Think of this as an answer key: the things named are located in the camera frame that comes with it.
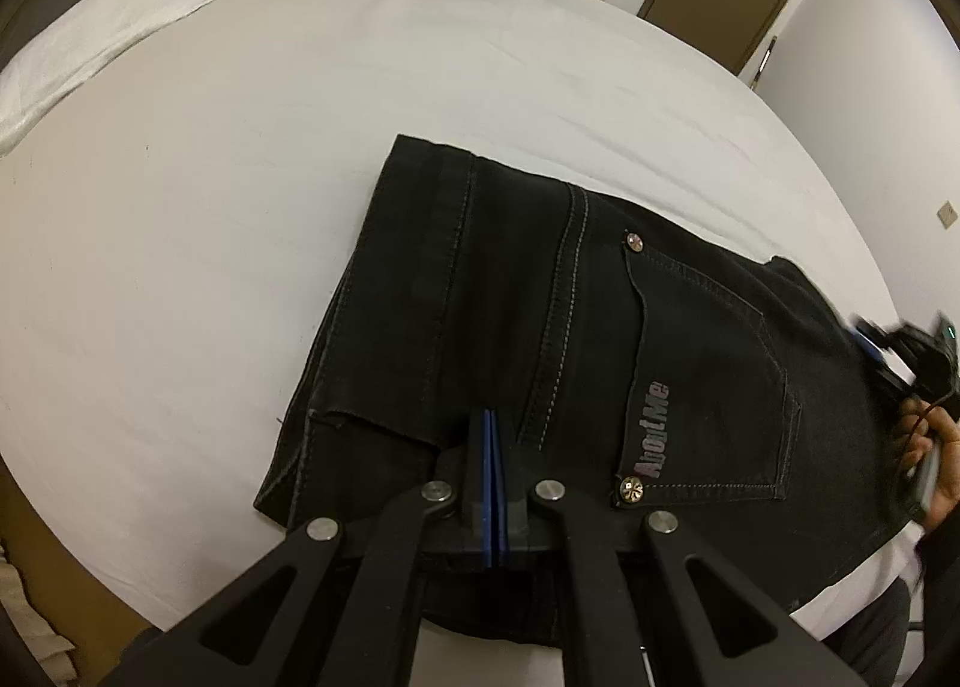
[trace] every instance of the screw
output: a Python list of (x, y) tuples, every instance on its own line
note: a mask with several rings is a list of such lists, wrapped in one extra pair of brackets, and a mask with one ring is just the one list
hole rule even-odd
[(306, 526), (306, 534), (315, 541), (330, 541), (340, 531), (340, 525), (325, 516), (314, 519)]
[(534, 487), (534, 492), (541, 500), (560, 500), (566, 494), (566, 487), (560, 481), (544, 479)]
[(453, 487), (446, 481), (427, 481), (421, 489), (421, 495), (424, 500), (430, 500), (430, 503), (443, 503), (453, 495)]
[(627, 476), (620, 482), (620, 496), (624, 503), (639, 503), (643, 497), (643, 481), (636, 476)]
[(650, 525), (650, 529), (656, 530), (656, 532), (669, 533), (674, 532), (675, 529), (680, 525), (675, 517), (669, 511), (654, 511), (650, 516), (647, 517), (647, 524)]

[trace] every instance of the wooden floor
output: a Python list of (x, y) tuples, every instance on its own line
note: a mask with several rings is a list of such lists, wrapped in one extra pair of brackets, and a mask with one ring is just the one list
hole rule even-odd
[(0, 462), (0, 541), (20, 570), (32, 606), (73, 642), (82, 687), (116, 665), (148, 623), (85, 570), (43, 524)]

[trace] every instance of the hand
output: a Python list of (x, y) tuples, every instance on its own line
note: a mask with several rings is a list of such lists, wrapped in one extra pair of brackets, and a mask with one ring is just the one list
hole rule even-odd
[(947, 519), (960, 500), (960, 427), (957, 427), (957, 423), (939, 406), (918, 426), (917, 422), (929, 407), (930, 403), (925, 403), (920, 398), (904, 400), (901, 403), (901, 418), (894, 427), (894, 434), (899, 436), (896, 438), (896, 447), (904, 455), (901, 460), (902, 471), (919, 464), (933, 448), (933, 441), (928, 436), (930, 428), (933, 428), (943, 441), (937, 488), (933, 492), (930, 510), (923, 520), (923, 528), (927, 532)]

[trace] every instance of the mattress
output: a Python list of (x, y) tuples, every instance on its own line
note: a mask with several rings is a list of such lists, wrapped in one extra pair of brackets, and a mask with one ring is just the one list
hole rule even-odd
[[(842, 316), (896, 321), (776, 115), (603, 2), (175, 9), (0, 158), (0, 452), (64, 545), (161, 628), (282, 538), (251, 502), (398, 133), (790, 257)], [(795, 619), (826, 635), (918, 537), (908, 527)], [(451, 663), (464, 685), (562, 683), (558, 652), (424, 626), (413, 683), (448, 683)]]

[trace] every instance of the light switch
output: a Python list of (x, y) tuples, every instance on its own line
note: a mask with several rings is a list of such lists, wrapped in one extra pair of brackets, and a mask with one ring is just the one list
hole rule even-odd
[(939, 217), (940, 223), (944, 225), (944, 229), (948, 230), (950, 224), (957, 221), (957, 211), (954, 211), (950, 201), (947, 200), (944, 202), (943, 207), (937, 211), (937, 217)]

